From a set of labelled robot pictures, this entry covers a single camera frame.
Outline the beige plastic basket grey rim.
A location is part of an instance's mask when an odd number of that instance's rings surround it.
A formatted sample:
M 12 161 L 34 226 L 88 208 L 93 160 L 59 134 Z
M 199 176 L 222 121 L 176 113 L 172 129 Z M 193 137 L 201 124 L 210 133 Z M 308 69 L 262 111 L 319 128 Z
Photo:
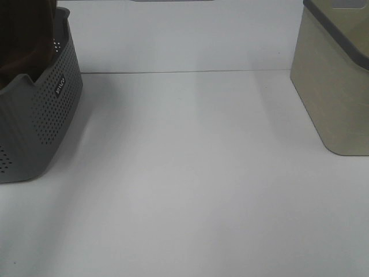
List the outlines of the beige plastic basket grey rim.
M 323 145 L 368 155 L 368 1 L 303 1 L 291 81 Z

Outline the brown towel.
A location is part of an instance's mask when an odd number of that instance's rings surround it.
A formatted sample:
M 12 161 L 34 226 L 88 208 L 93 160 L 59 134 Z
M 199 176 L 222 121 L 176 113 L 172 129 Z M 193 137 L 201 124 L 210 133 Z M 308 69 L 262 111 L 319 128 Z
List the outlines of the brown towel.
M 54 55 L 57 1 L 1 1 L 1 88 L 19 74 L 36 81 Z

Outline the grey perforated plastic basket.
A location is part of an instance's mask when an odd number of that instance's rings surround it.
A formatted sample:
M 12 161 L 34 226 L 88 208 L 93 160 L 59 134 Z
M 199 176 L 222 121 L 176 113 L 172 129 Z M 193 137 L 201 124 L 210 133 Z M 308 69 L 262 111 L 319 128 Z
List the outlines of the grey perforated plastic basket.
M 54 57 L 33 81 L 19 74 L 1 89 L 1 183 L 40 176 L 57 152 L 74 117 L 83 88 L 70 11 L 56 9 Z

